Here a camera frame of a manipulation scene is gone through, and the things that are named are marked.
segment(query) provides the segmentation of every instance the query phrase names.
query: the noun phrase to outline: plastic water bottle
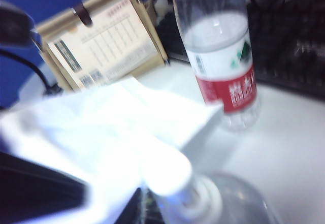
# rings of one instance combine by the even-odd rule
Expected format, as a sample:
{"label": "plastic water bottle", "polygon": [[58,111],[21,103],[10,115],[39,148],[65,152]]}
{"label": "plastic water bottle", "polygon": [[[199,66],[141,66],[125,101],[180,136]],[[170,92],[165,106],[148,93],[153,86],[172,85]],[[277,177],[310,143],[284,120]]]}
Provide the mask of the plastic water bottle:
{"label": "plastic water bottle", "polygon": [[252,125],[259,102],[245,0],[174,0],[174,7],[205,103],[222,100],[228,128]]}
{"label": "plastic water bottle", "polygon": [[227,174],[195,174],[189,160],[167,144],[155,143],[148,151],[142,175],[166,224],[282,223],[245,181]]}

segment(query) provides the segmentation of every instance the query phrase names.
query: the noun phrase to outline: white table surface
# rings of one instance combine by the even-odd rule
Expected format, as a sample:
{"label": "white table surface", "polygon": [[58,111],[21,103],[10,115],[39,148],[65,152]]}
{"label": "white table surface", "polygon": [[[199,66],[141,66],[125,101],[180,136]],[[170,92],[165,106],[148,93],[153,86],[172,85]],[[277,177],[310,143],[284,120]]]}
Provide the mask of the white table surface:
{"label": "white table surface", "polygon": [[[172,62],[139,80],[203,103],[189,65]],[[35,83],[41,86],[33,76],[24,85],[22,101],[40,96],[43,88]],[[218,127],[194,167],[249,181],[284,223],[325,223],[325,103],[261,84],[258,95],[261,113],[255,125],[241,132]]]}

